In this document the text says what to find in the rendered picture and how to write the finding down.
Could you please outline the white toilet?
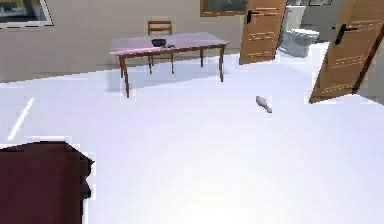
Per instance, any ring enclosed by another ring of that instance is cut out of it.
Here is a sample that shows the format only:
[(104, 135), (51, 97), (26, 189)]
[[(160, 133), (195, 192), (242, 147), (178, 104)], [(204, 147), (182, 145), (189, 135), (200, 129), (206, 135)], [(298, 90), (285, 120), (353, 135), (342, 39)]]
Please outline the white toilet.
[(297, 5), (288, 5), (285, 9), (278, 49), (293, 57), (307, 57), (309, 46), (319, 36), (318, 31), (300, 27), (305, 9)]

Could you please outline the brown wooden door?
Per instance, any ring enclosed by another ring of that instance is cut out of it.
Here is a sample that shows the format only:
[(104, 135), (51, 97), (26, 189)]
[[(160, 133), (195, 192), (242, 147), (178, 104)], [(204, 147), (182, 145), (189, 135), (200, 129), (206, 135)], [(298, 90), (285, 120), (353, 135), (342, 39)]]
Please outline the brown wooden door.
[[(335, 45), (342, 24), (357, 30), (346, 32)], [(309, 102), (356, 93), (383, 38), (384, 0), (344, 0)]]
[[(287, 0), (247, 0), (239, 64), (275, 59)], [(246, 24), (248, 10), (259, 11)]]

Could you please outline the brown wooden chair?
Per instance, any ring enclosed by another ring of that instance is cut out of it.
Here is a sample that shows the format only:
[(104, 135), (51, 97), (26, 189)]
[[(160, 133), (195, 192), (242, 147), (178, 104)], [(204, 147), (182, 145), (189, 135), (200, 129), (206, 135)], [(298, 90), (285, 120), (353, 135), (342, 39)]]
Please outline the brown wooden chair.
[[(147, 22), (147, 34), (158, 36), (160, 34), (172, 35), (173, 27), (170, 20), (150, 20)], [(174, 54), (157, 55), (158, 59), (169, 59), (171, 62), (171, 72), (174, 72)]]

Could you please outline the brown wooden table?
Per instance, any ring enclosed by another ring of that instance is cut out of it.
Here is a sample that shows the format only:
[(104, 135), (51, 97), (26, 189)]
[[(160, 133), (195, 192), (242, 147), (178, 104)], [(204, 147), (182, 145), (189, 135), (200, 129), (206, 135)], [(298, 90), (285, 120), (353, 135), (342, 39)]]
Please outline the brown wooden table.
[[(152, 39), (163, 38), (166, 45), (154, 47)], [(110, 55), (116, 56), (119, 61), (120, 77), (125, 81), (126, 97), (130, 97), (129, 74), (126, 60), (129, 58), (145, 57), (148, 59), (149, 73), (152, 73), (154, 66), (153, 59), (157, 55), (198, 51), (200, 53), (200, 66), (204, 64), (204, 51), (208, 49), (219, 50), (218, 70), (220, 81), (224, 81), (224, 52), (229, 41), (223, 40), (207, 32), (178, 33), (162, 36), (139, 36), (131, 38), (119, 38), (112, 40)], [(167, 45), (175, 45), (175, 48), (167, 48)]]

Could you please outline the white framed window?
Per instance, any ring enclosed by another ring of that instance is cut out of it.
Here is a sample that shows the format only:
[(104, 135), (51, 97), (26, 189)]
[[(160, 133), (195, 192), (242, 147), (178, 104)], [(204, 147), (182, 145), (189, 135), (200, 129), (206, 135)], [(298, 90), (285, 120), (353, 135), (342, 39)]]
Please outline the white framed window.
[(0, 0), (0, 29), (53, 25), (47, 0)]

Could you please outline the grey bat shaped object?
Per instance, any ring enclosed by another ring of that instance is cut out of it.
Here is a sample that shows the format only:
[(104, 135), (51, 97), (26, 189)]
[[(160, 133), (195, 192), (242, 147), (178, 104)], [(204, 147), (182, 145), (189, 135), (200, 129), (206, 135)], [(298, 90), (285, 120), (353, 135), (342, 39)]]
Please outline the grey bat shaped object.
[(259, 106), (263, 107), (268, 113), (272, 112), (272, 109), (268, 106), (267, 101), (263, 97), (257, 96), (256, 97), (256, 103)]

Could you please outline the dark red cabinet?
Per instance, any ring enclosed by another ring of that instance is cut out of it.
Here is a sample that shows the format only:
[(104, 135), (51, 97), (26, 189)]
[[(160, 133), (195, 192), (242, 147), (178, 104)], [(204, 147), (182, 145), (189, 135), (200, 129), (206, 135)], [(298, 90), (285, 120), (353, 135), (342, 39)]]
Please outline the dark red cabinet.
[(0, 149), (0, 224), (83, 224), (92, 165), (64, 141)]

